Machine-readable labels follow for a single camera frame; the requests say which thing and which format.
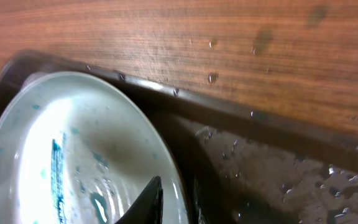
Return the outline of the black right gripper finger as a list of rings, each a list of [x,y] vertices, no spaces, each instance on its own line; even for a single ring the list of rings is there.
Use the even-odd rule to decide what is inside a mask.
[[[160,176],[155,176],[116,224],[161,224],[162,218],[162,180]]]

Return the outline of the white plate long blue streak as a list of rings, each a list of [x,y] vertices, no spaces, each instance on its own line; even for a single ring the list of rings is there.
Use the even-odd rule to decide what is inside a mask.
[[[0,223],[115,223],[150,180],[164,223],[189,223],[175,161],[145,114],[109,83],[57,72],[0,117]]]

